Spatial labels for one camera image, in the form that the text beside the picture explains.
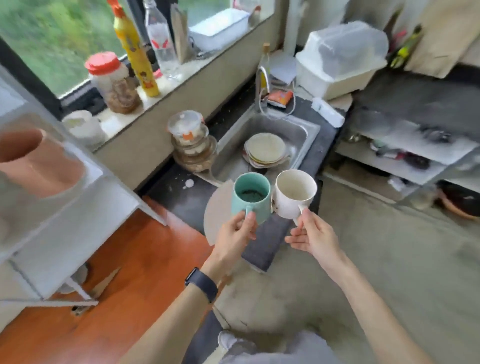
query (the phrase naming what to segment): jar with red lid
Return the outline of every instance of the jar with red lid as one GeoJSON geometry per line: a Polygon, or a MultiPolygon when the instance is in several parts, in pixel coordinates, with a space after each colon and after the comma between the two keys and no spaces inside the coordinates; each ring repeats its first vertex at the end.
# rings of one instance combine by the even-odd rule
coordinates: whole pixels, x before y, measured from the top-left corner
{"type": "Polygon", "coordinates": [[[92,85],[102,95],[107,106],[121,114],[133,112],[140,104],[135,80],[114,52],[96,53],[85,62],[92,85]]]}

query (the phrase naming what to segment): person's left hand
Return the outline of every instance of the person's left hand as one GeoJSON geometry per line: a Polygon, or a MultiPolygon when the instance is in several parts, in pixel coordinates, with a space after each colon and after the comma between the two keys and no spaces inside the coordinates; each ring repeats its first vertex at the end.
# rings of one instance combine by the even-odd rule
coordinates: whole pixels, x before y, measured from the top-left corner
{"type": "Polygon", "coordinates": [[[245,217],[245,211],[239,212],[223,224],[213,251],[201,271],[218,284],[240,259],[249,239],[256,239],[257,227],[255,213],[250,212],[245,217]]]}

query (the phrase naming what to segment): green mug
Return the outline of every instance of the green mug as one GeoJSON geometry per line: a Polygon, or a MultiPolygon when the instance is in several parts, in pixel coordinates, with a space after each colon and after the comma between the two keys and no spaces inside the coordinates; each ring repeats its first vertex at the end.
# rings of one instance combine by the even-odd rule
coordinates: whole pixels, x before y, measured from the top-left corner
{"type": "Polygon", "coordinates": [[[272,187],[265,176],[249,172],[237,178],[233,185],[232,215],[243,210],[246,214],[253,211],[261,224],[270,217],[271,207],[272,187]]]}

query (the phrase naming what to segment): orange floor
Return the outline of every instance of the orange floor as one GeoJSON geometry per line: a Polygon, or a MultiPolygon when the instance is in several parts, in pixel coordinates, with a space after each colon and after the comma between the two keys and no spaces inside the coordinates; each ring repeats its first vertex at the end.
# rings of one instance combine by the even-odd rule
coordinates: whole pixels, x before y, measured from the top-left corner
{"type": "Polygon", "coordinates": [[[23,310],[0,333],[1,363],[114,364],[157,320],[212,247],[202,234],[149,204],[169,227],[136,211],[89,260],[86,290],[121,267],[100,304],[81,317],[69,308],[23,310]]]}

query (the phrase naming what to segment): faucet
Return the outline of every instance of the faucet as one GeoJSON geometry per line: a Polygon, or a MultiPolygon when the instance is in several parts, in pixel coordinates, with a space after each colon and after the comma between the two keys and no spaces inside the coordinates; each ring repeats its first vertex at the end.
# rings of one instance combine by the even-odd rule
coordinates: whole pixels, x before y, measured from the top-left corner
{"type": "Polygon", "coordinates": [[[260,101],[261,101],[261,95],[260,93],[262,90],[260,89],[260,83],[261,83],[261,76],[260,74],[264,75],[266,84],[267,84],[267,92],[270,93],[270,76],[268,75],[267,70],[265,69],[264,66],[260,66],[257,69],[257,73],[255,74],[255,111],[256,112],[261,112],[260,108],[260,101]]]}

